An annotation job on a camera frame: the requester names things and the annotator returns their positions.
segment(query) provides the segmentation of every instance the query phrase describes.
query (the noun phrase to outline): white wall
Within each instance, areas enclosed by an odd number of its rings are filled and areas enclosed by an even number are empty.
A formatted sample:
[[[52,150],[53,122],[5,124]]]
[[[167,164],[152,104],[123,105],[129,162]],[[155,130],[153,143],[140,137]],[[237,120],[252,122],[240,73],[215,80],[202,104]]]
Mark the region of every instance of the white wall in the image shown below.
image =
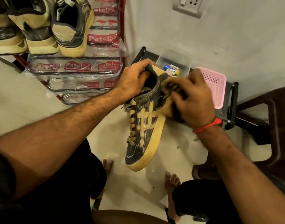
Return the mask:
[[[167,44],[240,83],[239,100],[285,86],[285,0],[210,0],[200,19],[172,10],[173,0],[127,0],[127,63],[142,46]]]

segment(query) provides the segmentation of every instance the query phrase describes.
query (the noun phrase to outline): pink plastic basket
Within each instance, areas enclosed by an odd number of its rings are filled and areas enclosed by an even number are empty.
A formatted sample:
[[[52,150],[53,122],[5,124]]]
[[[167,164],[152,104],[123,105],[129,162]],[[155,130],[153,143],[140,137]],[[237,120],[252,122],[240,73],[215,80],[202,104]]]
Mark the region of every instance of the pink plastic basket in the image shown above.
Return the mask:
[[[212,71],[204,67],[197,67],[202,72],[204,80],[212,91],[213,103],[215,109],[221,109],[223,106],[226,76],[224,74]]]

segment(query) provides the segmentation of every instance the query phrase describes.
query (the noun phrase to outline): red thread bracelet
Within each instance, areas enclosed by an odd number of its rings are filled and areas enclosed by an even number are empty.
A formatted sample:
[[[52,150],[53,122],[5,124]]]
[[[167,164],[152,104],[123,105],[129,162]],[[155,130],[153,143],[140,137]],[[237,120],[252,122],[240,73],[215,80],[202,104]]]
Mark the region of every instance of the red thread bracelet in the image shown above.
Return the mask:
[[[203,130],[205,130],[205,129],[211,127],[211,126],[213,126],[213,125],[219,125],[220,123],[222,123],[222,119],[216,118],[216,119],[213,121],[213,123],[211,123],[210,125],[207,125],[207,126],[205,126],[205,127],[203,127],[203,128],[200,128],[200,129],[198,129],[198,130],[195,130],[195,131],[193,131],[193,132],[194,132],[195,134],[198,134],[199,132],[202,132]]]

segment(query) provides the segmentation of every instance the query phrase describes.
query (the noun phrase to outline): electrical outlet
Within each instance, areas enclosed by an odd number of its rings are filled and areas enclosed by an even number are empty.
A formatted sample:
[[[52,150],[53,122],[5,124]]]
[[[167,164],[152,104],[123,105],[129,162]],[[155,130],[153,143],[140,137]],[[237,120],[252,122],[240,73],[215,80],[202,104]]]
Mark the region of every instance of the electrical outlet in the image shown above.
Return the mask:
[[[200,18],[209,0],[174,0],[173,10]]]

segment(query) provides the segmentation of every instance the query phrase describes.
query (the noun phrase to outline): chair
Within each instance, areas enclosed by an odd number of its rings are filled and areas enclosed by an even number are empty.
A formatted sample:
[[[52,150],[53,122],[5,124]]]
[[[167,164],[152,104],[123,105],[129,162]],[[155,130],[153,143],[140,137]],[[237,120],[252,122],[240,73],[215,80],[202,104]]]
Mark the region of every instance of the chair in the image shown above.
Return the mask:
[[[268,105],[269,124],[239,113],[259,104]],[[271,157],[254,164],[264,173],[272,174],[285,182],[285,87],[239,104],[235,125],[246,129],[257,144],[271,144]],[[209,154],[204,164],[193,166],[192,176],[194,179],[220,178]]]

